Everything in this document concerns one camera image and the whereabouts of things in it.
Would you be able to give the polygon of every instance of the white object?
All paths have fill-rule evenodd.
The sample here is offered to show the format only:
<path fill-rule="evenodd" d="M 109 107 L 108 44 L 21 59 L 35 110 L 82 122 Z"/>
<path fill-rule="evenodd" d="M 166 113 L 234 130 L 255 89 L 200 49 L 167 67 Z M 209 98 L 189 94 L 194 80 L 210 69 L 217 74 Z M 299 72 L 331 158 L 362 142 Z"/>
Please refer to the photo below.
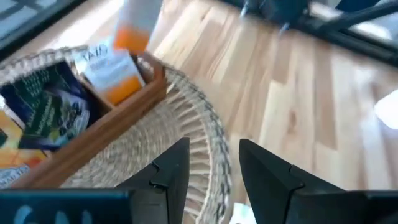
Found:
<path fill-rule="evenodd" d="M 287 31 L 287 29 L 289 28 L 290 24 L 288 22 L 286 22 L 282 28 L 280 28 L 278 36 L 280 37 L 285 31 Z"/>
<path fill-rule="evenodd" d="M 162 5 L 163 0 L 124 0 L 118 26 L 137 29 L 151 36 Z"/>
<path fill-rule="evenodd" d="M 256 224 L 253 209 L 247 205 L 235 203 L 234 212 L 229 224 Z"/>
<path fill-rule="evenodd" d="M 76 55 L 75 63 L 78 73 L 84 73 L 98 91 L 105 91 L 132 75 L 137 76 L 142 87 L 145 86 L 129 52 L 114 50 L 110 39 L 90 47 L 84 54 Z"/>
<path fill-rule="evenodd" d="M 380 120 L 392 129 L 398 129 L 398 90 L 393 91 L 374 106 Z"/>

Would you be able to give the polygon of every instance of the black stand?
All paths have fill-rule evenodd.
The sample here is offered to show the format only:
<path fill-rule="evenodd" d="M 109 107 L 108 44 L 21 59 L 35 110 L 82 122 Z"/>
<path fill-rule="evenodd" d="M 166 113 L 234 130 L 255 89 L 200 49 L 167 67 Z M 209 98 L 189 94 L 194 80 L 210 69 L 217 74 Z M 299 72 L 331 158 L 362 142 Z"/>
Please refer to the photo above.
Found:
<path fill-rule="evenodd" d="M 397 191 L 344 191 L 247 139 L 239 161 L 257 223 L 398 223 Z"/>
<path fill-rule="evenodd" d="M 232 3 L 235 6 L 243 7 L 243 2 L 233 1 Z M 340 45 L 398 68 L 398 46 L 396 44 L 372 39 L 348 29 L 355 24 L 397 12 L 398 2 L 389 2 L 362 11 L 344 13 L 328 22 L 309 15 L 309 0 L 265 0 L 265 2 L 267 4 L 263 4 L 262 8 L 248 10 L 248 12 L 266 17 L 278 24 L 289 24 L 293 29 L 315 35 L 332 44 Z"/>
<path fill-rule="evenodd" d="M 1 223 L 179 224 L 188 180 L 183 138 L 115 189 L 2 190 Z"/>

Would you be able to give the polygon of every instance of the black plastic object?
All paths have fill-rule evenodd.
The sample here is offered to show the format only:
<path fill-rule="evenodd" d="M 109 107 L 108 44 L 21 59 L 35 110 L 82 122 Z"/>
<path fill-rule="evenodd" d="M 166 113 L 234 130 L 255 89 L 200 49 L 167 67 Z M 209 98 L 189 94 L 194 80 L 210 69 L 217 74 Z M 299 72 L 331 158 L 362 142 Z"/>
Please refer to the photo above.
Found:
<path fill-rule="evenodd" d="M 350 28 L 353 25 L 365 21 L 371 21 L 398 11 L 398 2 L 387 2 L 378 6 L 363 9 L 357 12 L 344 13 L 324 23 L 320 28 L 323 30 L 340 30 Z"/>
<path fill-rule="evenodd" d="M 0 222 L 180 224 L 188 179 L 183 138 L 115 189 L 2 190 Z"/>
<path fill-rule="evenodd" d="M 344 191 L 247 139 L 239 160 L 257 223 L 398 223 L 398 191 Z"/>
<path fill-rule="evenodd" d="M 375 6 L 381 0 L 341 0 L 336 9 L 343 12 L 355 12 Z"/>
<path fill-rule="evenodd" d="M 308 8 L 308 0 L 264 0 L 260 5 L 267 19 L 280 24 L 296 23 Z"/>

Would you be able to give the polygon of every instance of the orange label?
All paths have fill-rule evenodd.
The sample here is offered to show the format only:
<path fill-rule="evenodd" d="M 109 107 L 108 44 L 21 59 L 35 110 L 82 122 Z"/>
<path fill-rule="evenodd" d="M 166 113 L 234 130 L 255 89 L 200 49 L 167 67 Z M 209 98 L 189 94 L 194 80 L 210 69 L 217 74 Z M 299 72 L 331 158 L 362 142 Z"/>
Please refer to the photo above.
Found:
<path fill-rule="evenodd" d="M 117 105 L 127 97 L 142 88 L 137 76 L 125 78 L 119 84 L 107 89 L 105 97 L 113 104 Z"/>
<path fill-rule="evenodd" d="M 115 49 L 128 49 L 132 54 L 144 53 L 150 35 L 130 27 L 120 27 L 114 40 Z"/>

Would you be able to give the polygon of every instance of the hardwood floor plank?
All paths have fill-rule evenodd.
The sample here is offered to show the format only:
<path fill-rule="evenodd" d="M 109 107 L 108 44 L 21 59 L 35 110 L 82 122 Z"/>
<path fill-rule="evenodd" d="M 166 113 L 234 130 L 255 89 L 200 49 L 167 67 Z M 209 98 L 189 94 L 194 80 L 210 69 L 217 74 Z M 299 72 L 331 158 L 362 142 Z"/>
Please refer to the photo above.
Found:
<path fill-rule="evenodd" d="M 317 141 L 330 149 L 336 149 L 335 109 L 333 105 L 333 83 L 331 70 L 332 46 L 321 40 L 315 43 L 315 100 Z"/>
<path fill-rule="evenodd" d="M 354 85 L 353 62 L 351 55 L 338 47 L 332 50 L 333 98 L 335 109 L 336 140 L 339 152 L 339 165 L 342 173 L 337 186 L 347 189 L 361 189 L 361 158 L 363 139 L 360 128 L 360 110 Z"/>
<path fill-rule="evenodd" d="M 240 98 L 238 89 L 226 85 L 220 86 L 217 83 L 209 82 L 206 78 L 196 78 L 195 84 L 206 93 L 223 124 L 228 124 L 233 114 L 236 113 L 234 105 L 238 98 Z M 232 129 L 226 128 L 225 131 L 229 134 L 232 132 Z"/>
<path fill-rule="evenodd" d="M 302 169 L 314 167 L 315 109 L 312 39 L 293 33 L 289 75 L 291 102 L 289 125 L 283 141 L 283 157 Z"/>
<path fill-rule="evenodd" d="M 208 22 L 206 15 L 210 7 L 201 1 L 191 2 L 169 34 L 156 48 L 154 55 L 179 68 L 206 27 Z"/>
<path fill-rule="evenodd" d="M 164 0 L 152 39 L 147 49 L 153 52 L 170 33 L 191 0 Z"/>
<path fill-rule="evenodd" d="M 378 120 L 379 128 L 382 132 L 384 147 L 386 148 L 387 161 L 391 175 L 392 189 L 398 188 L 398 131 L 387 127 L 382 121 Z"/>
<path fill-rule="evenodd" d="M 271 81 L 266 102 L 259 144 L 277 156 L 282 156 L 282 140 L 289 124 L 286 119 L 290 114 L 289 89 L 279 82 Z"/>
<path fill-rule="evenodd" d="M 241 103 L 236 110 L 236 119 L 232 129 L 239 133 L 244 133 L 249 139 L 258 141 L 269 83 L 271 76 L 266 73 L 269 61 L 267 61 L 269 50 L 270 33 L 258 32 L 256 34 L 255 48 L 249 58 L 242 88 L 239 94 L 242 96 Z"/>
<path fill-rule="evenodd" d="M 329 148 L 319 142 L 314 145 L 315 154 L 313 174 L 330 183 L 339 183 L 344 173 L 338 169 L 340 165 L 340 155 L 336 149 Z"/>
<path fill-rule="evenodd" d="M 236 30 L 236 26 L 233 25 L 235 20 L 236 18 L 233 16 L 226 16 L 224 23 L 220 24 L 213 19 L 209 19 L 197 44 L 182 64 L 181 69 L 189 73 L 192 78 L 201 77 L 211 80 L 218 64 L 224 57 L 226 49 L 230 47 L 229 42 Z"/>
<path fill-rule="evenodd" d="M 212 78 L 213 82 L 220 85 L 221 82 L 223 81 L 224 76 L 226 75 L 229 66 L 232 63 L 231 57 L 234 54 L 235 47 L 239 42 L 239 38 L 241 35 L 244 34 L 243 31 L 244 31 L 243 27 L 238 26 L 235 32 L 231 34 L 230 41 L 226 44 L 224 51 L 220 53 L 222 56 L 220 57 L 219 62 L 215 68 L 215 72 Z"/>
<path fill-rule="evenodd" d="M 361 134 L 363 140 L 363 169 L 366 189 L 391 189 L 391 175 L 386 163 L 387 155 L 378 118 L 373 110 L 376 101 L 371 91 L 373 71 L 366 65 L 354 67 L 353 88 L 358 96 L 361 112 Z"/>
<path fill-rule="evenodd" d="M 256 48 L 256 40 L 259 29 L 246 21 L 239 21 L 243 27 L 239 40 L 234 47 L 233 53 L 229 58 L 229 66 L 220 85 L 232 85 L 243 88 L 253 51 Z"/>
<path fill-rule="evenodd" d="M 287 82 L 287 74 L 289 72 L 290 54 L 292 53 L 292 39 L 294 32 L 288 30 L 280 37 L 276 38 L 278 42 L 278 50 L 275 54 L 276 60 L 274 65 L 274 73 L 272 78 L 280 83 Z"/>

